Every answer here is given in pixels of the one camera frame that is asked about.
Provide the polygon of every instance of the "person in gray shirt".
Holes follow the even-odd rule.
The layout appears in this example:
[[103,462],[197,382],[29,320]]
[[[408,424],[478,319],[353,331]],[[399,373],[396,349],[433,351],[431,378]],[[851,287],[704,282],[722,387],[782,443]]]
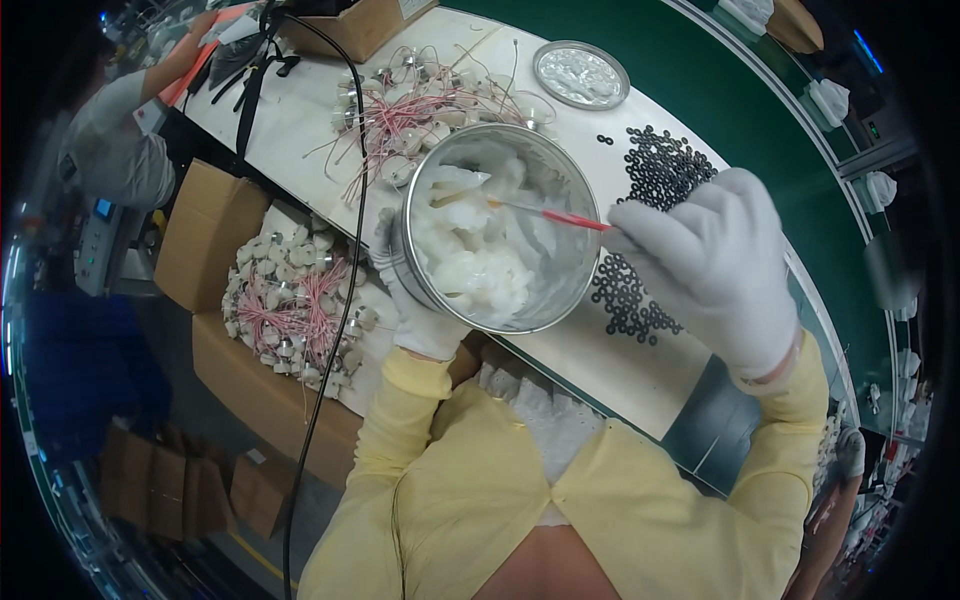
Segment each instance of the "person in gray shirt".
[[74,118],[57,157],[60,180],[86,195],[143,210],[159,208],[174,194],[177,174],[166,142],[143,134],[133,112],[189,72],[201,52],[200,39],[216,12],[198,15],[183,43],[156,66],[104,85],[99,60],[88,85],[72,103]]

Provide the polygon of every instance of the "brush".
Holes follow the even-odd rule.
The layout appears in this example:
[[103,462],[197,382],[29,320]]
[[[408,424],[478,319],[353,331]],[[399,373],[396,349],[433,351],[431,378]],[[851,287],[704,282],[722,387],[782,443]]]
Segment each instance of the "brush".
[[611,225],[605,223],[598,223],[596,221],[591,221],[587,217],[581,217],[580,215],[575,215],[569,212],[562,212],[560,210],[553,210],[552,208],[538,208],[536,206],[529,206],[527,204],[516,204],[506,200],[500,200],[494,198],[493,196],[487,197],[487,204],[492,208],[497,208],[502,205],[512,206],[518,210],[523,210],[540,216],[547,221],[554,221],[556,223],[564,223],[566,225],[572,225],[577,228],[587,228],[587,229],[596,229],[597,231],[606,231],[611,228]]

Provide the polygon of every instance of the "gray shirt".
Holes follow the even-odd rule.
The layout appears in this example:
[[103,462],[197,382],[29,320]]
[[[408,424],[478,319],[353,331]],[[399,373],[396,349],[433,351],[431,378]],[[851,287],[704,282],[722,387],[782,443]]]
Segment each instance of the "gray shirt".
[[57,157],[65,183],[143,210],[166,204],[175,179],[163,138],[129,126],[140,106],[145,73],[121,77],[94,94],[67,127]]

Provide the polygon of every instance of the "white glove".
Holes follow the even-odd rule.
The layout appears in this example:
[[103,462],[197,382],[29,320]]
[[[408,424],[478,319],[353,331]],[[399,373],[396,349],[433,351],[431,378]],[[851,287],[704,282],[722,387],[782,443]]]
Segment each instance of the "white glove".
[[728,169],[669,212],[627,202],[611,208],[609,220],[603,245],[624,255],[734,378],[764,377],[791,351],[799,320],[780,217],[754,174]]
[[837,438],[837,463],[847,478],[862,475],[867,459],[867,442],[856,427],[844,429]]
[[380,211],[380,222],[376,226],[369,254],[396,304],[399,324],[394,332],[394,344],[439,361],[450,360],[457,353],[460,342],[470,333],[470,328],[427,308],[403,287],[390,255],[390,229],[393,222],[392,208]]

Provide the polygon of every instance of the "round metal lid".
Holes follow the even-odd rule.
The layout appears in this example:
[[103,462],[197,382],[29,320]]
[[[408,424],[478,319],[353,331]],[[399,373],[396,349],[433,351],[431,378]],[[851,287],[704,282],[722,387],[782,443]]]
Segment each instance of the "round metal lid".
[[534,55],[534,75],[548,94],[576,108],[610,110],[630,94],[623,65],[582,41],[544,44]]

